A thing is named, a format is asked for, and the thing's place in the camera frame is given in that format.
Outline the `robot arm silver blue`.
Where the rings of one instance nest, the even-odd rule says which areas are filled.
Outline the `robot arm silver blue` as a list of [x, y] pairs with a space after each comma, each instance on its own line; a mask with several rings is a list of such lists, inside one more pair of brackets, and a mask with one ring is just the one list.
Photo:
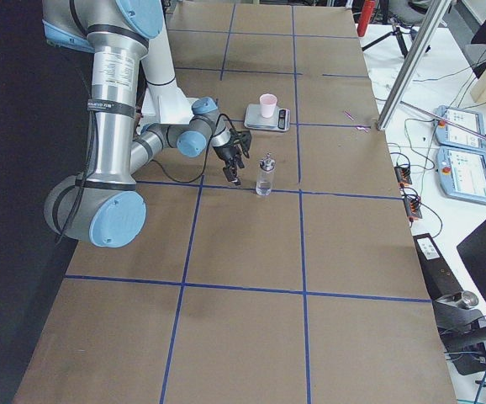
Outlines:
[[98, 247], [132, 242], [146, 218], [133, 175], [167, 148], [185, 157], [214, 151], [239, 183], [251, 134], [213, 99], [178, 87], [161, 2], [46, 1], [43, 24], [51, 45], [93, 55], [85, 167], [45, 201], [54, 232]]

